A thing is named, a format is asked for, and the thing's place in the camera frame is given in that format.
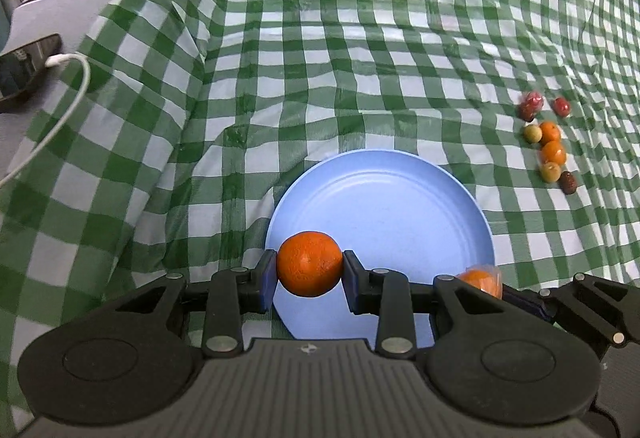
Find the white charging cable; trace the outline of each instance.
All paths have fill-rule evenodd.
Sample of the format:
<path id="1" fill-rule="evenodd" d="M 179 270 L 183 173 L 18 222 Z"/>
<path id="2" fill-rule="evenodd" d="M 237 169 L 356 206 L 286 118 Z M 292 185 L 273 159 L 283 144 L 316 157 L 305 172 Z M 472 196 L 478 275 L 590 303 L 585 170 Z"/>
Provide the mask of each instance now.
<path id="1" fill-rule="evenodd" d="M 16 177 L 22 170 L 31 163 L 31 161 L 46 147 L 47 143 L 51 141 L 51 139 L 58 134 L 62 126 L 69 119 L 69 117 L 74 113 L 74 111 L 78 108 L 82 97 L 86 94 L 86 90 L 89 87 L 89 81 L 91 80 L 91 66 L 89 66 L 89 62 L 87 61 L 84 55 L 80 53 L 65 53 L 64 55 L 53 55 L 50 56 L 45 62 L 45 66 L 47 68 L 53 68 L 54 66 L 59 66 L 60 64 L 64 64 L 70 60 L 78 60 L 82 64 L 82 70 L 84 75 L 82 76 L 82 84 L 80 84 L 80 89 L 78 90 L 78 94 L 76 98 L 69 106 L 69 109 L 66 110 L 66 113 L 62 115 L 60 120 L 58 120 L 57 124 L 53 126 L 53 129 L 47 133 L 47 135 L 42 139 L 42 141 L 33 148 L 29 156 L 27 156 L 14 170 L 12 170 L 7 176 L 0 180 L 0 188 L 3 185 L 8 183 L 12 178 Z"/>

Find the silver bolt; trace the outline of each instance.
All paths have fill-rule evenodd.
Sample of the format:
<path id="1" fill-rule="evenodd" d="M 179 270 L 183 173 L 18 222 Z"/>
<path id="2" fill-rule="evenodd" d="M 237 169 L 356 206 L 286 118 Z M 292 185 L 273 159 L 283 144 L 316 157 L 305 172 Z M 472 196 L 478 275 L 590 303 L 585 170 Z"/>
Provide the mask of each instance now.
<path id="1" fill-rule="evenodd" d="M 395 355 L 401 355 L 406 352 L 410 352 L 414 345 L 411 341 L 402 337 L 389 337 L 382 341 L 382 349 L 387 353 L 393 353 Z"/>
<path id="2" fill-rule="evenodd" d="M 216 335 L 207 339 L 207 347 L 212 352 L 226 353 L 232 352 L 238 346 L 238 341 L 227 335 Z"/>

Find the tangerine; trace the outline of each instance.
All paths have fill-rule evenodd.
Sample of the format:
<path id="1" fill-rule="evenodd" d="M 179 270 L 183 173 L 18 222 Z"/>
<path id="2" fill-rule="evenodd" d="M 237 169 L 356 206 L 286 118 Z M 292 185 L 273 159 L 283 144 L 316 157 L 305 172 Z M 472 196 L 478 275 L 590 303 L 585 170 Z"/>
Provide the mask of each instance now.
<path id="1" fill-rule="evenodd" d="M 487 270 L 471 269 L 458 275 L 458 278 L 489 295 L 502 298 L 502 283 L 498 280 L 497 274 Z"/>
<path id="2" fill-rule="evenodd" d="M 540 145 L 542 146 L 560 139 L 560 130 L 553 122 L 549 122 L 548 120 L 543 121 L 540 124 L 540 130 L 542 131 L 542 139 L 540 140 Z"/>
<path id="3" fill-rule="evenodd" d="M 552 141 L 546 144 L 540 150 L 540 158 L 542 163 L 556 163 L 559 166 L 563 166 L 566 163 L 566 152 L 562 146 L 562 142 Z"/>
<path id="4" fill-rule="evenodd" d="M 284 288 L 293 295 L 318 297 L 342 277 L 342 251 L 325 233 L 300 232 L 282 243 L 276 270 Z"/>

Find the black phone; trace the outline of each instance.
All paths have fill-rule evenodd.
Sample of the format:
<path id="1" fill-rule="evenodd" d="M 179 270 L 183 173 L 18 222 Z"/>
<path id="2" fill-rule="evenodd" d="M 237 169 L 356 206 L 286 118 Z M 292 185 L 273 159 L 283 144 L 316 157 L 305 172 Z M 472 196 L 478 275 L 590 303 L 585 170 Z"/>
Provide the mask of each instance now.
<path id="1" fill-rule="evenodd" d="M 60 35 L 36 40 L 0 56 L 0 113 L 24 103 L 42 85 L 47 73 L 46 60 L 58 55 Z"/>

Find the blue plate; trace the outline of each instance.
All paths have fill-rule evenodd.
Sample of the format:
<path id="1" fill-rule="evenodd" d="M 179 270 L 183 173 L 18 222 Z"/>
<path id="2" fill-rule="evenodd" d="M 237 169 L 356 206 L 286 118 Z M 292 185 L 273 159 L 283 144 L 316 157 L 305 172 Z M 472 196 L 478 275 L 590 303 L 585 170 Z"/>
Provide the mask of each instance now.
<path id="1" fill-rule="evenodd" d="M 327 233 L 366 269 L 391 268 L 414 282 L 495 265 L 491 230 L 471 194 L 443 169 L 400 151 L 342 153 L 300 176 L 273 213 L 265 247 L 277 250 L 303 230 Z M 341 283 L 311 299 L 279 283 L 273 302 L 297 339 L 375 343 L 378 318 L 353 315 Z M 415 323 L 418 345 L 433 344 L 429 316 L 419 313 Z"/>

